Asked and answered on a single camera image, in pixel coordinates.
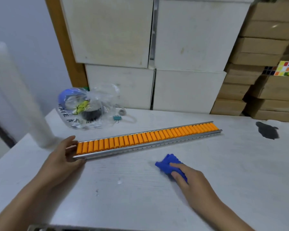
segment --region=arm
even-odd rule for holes
[[[216,195],[203,173],[184,164],[170,164],[185,173],[188,184],[180,174],[171,175],[177,181],[189,205],[220,231],[254,231]]]
[[[70,146],[77,144],[77,141],[73,141],[74,138],[75,136],[66,138],[50,153],[34,179],[0,213],[0,231],[27,230],[32,223],[33,206],[86,162],[85,159],[69,162],[75,150],[75,147]]]

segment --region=metal rail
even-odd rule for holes
[[[213,123],[213,121],[196,123],[196,124],[191,124],[191,125],[199,125],[199,124],[205,124],[205,123]],[[152,131],[160,131],[160,130],[166,130],[166,129],[169,129],[169,128],[152,130]],[[101,157],[123,154],[123,153],[127,153],[130,151],[137,151],[137,150],[142,150],[142,149],[147,149],[147,148],[152,148],[152,147],[164,146],[164,145],[168,145],[172,143],[181,143],[181,142],[188,141],[188,140],[215,136],[215,135],[220,134],[221,132],[222,130],[216,130],[216,131],[210,131],[210,132],[205,132],[205,133],[200,133],[200,134],[187,135],[187,136],[160,140],[160,141],[155,141],[155,142],[150,142],[150,143],[132,145],[128,147],[120,147],[120,148],[115,148],[115,149],[110,149],[110,150],[105,150],[105,151],[97,151],[97,152],[86,153],[82,155],[75,155],[73,158],[74,159],[80,159],[80,158],[96,159],[96,158],[101,158]],[[146,132],[138,132],[138,133],[133,133],[133,134],[128,134],[128,135],[141,134],[141,133],[146,133]]]

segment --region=white wall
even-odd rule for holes
[[[0,0],[0,41],[7,44],[24,81],[44,115],[58,94],[71,87],[56,34],[44,0]],[[0,95],[0,125],[15,140],[26,133],[19,117]]]

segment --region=metal edge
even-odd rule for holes
[[[126,135],[136,135],[136,134],[141,134],[141,133],[147,133],[147,132],[153,132],[153,131],[162,131],[162,130],[166,130],[166,129],[173,129],[173,128],[179,128],[179,127],[183,127],[183,126],[193,126],[193,125],[200,125],[200,124],[207,124],[207,123],[213,123],[213,121],[211,121],[211,122],[201,122],[201,123],[195,123],[195,124],[189,124],[189,125],[182,125],[182,126],[174,126],[174,127],[168,127],[168,128],[157,129],[157,130],[152,130],[152,131],[143,131],[143,132],[137,132],[137,133],[131,133],[131,134],[123,134],[123,135],[111,136],[111,137],[95,139],[95,140],[104,140],[104,139],[110,139],[110,138],[126,136]],[[79,143],[91,142],[91,141],[95,141],[95,140],[81,141]]]
[[[208,137],[211,135],[221,133],[222,131],[223,130],[210,131],[210,132],[199,133],[199,134],[194,134],[194,135],[186,135],[186,136],[182,136],[182,137],[171,138],[171,139],[167,139],[167,140],[160,140],[160,141],[155,141],[155,142],[150,142],[150,143],[142,143],[142,144],[132,145],[132,146],[128,146],[128,147],[120,147],[120,148],[115,148],[115,149],[106,150],[106,151],[98,151],[98,152],[86,153],[86,154],[82,154],[82,155],[75,155],[75,156],[73,156],[73,159],[80,159],[80,158],[95,159],[95,158],[106,157],[106,156],[110,156],[110,155],[118,155],[118,154],[126,153],[130,150],[134,150],[134,149],[138,150],[138,148],[144,149],[147,147],[153,147],[154,145],[162,145],[162,144],[173,143],[173,142],[177,143],[179,141],[180,142],[185,141],[185,140],[188,140],[190,138],[196,139],[196,138],[202,137],[202,136]]]

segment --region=rubik's cube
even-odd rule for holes
[[[278,66],[266,66],[262,74],[274,75],[274,76],[285,76],[289,72],[289,62],[280,61]]]

